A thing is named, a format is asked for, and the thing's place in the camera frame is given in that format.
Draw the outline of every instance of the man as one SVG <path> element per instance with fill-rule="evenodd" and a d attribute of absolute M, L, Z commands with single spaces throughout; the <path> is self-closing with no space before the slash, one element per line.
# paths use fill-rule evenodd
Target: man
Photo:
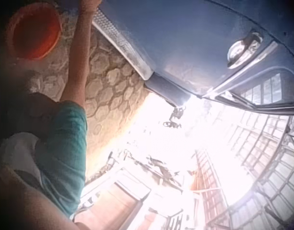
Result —
<path fill-rule="evenodd" d="M 81 0 L 69 77 L 45 140 L 17 133 L 1 148 L 0 222 L 9 229 L 86 229 L 70 218 L 85 183 L 85 85 L 93 15 L 101 0 Z"/>

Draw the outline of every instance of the teal t-shirt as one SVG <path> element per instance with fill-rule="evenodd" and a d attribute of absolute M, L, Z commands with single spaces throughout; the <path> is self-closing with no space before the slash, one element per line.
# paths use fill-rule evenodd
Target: teal t-shirt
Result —
<path fill-rule="evenodd" d="M 85 185 L 86 132 L 84 109 L 61 102 L 48 138 L 35 147 L 43 193 L 67 217 L 76 211 Z"/>

